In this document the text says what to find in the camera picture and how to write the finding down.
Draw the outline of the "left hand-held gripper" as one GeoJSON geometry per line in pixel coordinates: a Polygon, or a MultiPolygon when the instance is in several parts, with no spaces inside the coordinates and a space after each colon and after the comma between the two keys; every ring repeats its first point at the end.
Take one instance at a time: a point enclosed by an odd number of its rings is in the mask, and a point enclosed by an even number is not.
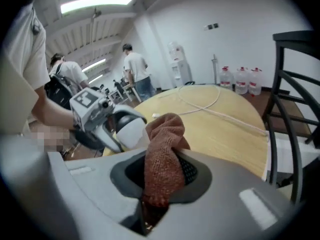
{"type": "Polygon", "coordinates": [[[107,96],[88,87],[74,95],[69,104],[75,124],[84,132],[95,129],[95,137],[116,154],[122,153],[123,148],[102,125],[108,117],[111,126],[125,126],[138,118],[147,124],[147,119],[134,108],[125,104],[115,105],[107,96]]]}

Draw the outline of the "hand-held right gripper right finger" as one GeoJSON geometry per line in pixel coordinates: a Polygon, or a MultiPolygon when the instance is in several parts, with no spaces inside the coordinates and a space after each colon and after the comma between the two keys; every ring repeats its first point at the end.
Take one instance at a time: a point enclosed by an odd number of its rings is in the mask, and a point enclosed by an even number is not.
{"type": "Polygon", "coordinates": [[[178,154],[205,165],[211,182],[197,200],[170,204],[151,240],[271,240],[297,214],[296,205],[245,167],[186,149],[178,154]]]}

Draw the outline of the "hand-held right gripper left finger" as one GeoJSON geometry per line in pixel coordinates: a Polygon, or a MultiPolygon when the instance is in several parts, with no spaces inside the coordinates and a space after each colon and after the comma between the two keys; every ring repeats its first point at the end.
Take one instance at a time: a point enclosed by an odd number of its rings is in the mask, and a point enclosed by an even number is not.
{"type": "Polygon", "coordinates": [[[59,192],[73,217],[81,240],[144,240],[145,236],[121,225],[134,214],[138,200],[123,196],[111,181],[115,164],[137,151],[64,161],[57,152],[48,159],[59,192]]]}

